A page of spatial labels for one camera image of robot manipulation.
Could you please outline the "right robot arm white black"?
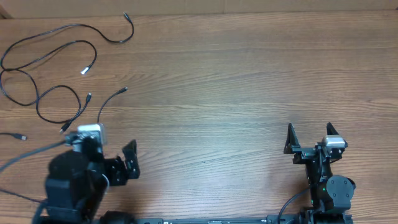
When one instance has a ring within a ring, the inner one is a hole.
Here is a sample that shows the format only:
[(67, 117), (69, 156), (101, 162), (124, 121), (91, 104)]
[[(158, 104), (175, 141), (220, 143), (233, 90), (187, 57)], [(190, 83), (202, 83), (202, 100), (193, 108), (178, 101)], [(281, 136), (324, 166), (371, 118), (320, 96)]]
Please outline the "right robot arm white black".
[[(334, 175), (331, 164), (340, 160), (348, 143), (331, 123), (326, 135), (313, 147), (302, 147), (292, 123), (287, 128), (284, 154), (292, 154), (294, 164), (305, 165), (308, 187), (290, 198), (279, 211), (277, 223), (353, 223), (346, 214), (351, 208), (355, 182), (342, 175)], [(292, 218), (283, 216), (286, 207), (305, 193), (310, 194), (311, 206), (303, 207)]]

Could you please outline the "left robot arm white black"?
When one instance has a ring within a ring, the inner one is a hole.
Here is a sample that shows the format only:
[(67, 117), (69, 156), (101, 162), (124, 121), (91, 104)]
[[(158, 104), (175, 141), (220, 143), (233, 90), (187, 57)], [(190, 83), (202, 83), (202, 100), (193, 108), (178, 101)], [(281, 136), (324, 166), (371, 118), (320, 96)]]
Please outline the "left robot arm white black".
[(77, 132), (65, 136), (72, 149), (49, 164), (45, 180), (47, 198), (40, 203), (32, 223), (95, 223), (100, 203), (112, 186), (138, 179), (137, 142), (123, 147), (123, 156), (104, 157), (99, 134)]

